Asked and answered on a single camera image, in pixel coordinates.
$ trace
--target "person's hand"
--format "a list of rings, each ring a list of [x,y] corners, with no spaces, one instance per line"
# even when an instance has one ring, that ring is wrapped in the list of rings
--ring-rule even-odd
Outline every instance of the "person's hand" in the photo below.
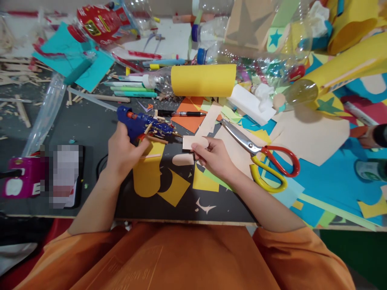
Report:
[[[122,182],[140,160],[149,144],[149,140],[144,138],[140,145],[134,146],[130,143],[125,124],[118,122],[117,129],[108,142],[109,156],[105,170],[117,181]]]
[[[195,153],[195,160],[205,166],[214,175],[223,181],[229,180],[238,169],[231,161],[223,140],[204,137],[208,140],[208,147],[193,143],[192,150]]]

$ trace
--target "yellow scissors handle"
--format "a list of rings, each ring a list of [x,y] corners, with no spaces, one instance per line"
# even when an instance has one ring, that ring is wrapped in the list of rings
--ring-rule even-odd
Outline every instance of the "yellow scissors handle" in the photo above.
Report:
[[[254,181],[260,186],[262,187],[264,190],[268,191],[268,192],[271,192],[271,193],[279,193],[281,191],[284,191],[286,188],[287,188],[287,181],[286,179],[280,174],[278,173],[277,171],[275,171],[274,169],[270,168],[269,166],[267,166],[266,164],[262,163],[261,161],[259,161],[259,159],[257,158],[257,156],[253,156],[251,157],[251,160],[257,165],[254,165],[254,164],[250,164],[250,171],[251,171],[251,175],[253,176],[253,179]],[[259,171],[258,171],[258,166],[265,169],[267,172],[270,172],[271,174],[273,174],[275,177],[277,177],[280,181],[281,181],[281,185],[277,188],[275,187],[272,187],[270,185],[268,185],[262,178],[261,178],[261,175],[259,174]]]

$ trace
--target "scissor blade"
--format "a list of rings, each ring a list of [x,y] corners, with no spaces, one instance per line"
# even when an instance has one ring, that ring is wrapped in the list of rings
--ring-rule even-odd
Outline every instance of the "scissor blade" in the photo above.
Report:
[[[242,145],[251,155],[256,155],[259,151],[261,151],[261,147],[254,144],[246,135],[244,135],[241,131],[235,128],[229,121],[222,119],[222,125],[224,128],[234,137],[239,144]]]

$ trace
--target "star cutout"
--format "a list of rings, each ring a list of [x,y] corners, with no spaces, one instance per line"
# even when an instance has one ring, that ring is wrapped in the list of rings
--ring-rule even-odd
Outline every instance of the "star cutout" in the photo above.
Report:
[[[277,47],[278,46],[278,41],[281,38],[281,36],[282,36],[282,34],[279,34],[278,33],[278,29],[277,29],[277,31],[274,34],[270,35],[271,41],[270,41],[269,46],[274,44],[274,46]]]
[[[342,112],[343,110],[333,106],[334,97],[330,98],[328,101],[323,101],[321,99],[317,100],[319,107],[317,111],[324,111],[327,113],[335,114],[336,112]]]
[[[255,33],[271,15],[272,12],[269,12],[261,18],[251,21],[246,2],[243,0],[239,28],[236,32],[227,35],[227,38],[236,41],[239,46],[245,46],[246,44],[257,46],[258,40],[255,36]]]

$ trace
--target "black pen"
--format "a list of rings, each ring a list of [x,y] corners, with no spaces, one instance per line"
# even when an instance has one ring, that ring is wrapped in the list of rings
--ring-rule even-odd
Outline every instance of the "black pen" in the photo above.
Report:
[[[160,117],[172,117],[172,116],[180,116],[180,117],[202,117],[207,115],[202,112],[175,112],[168,110],[158,110],[157,115]]]

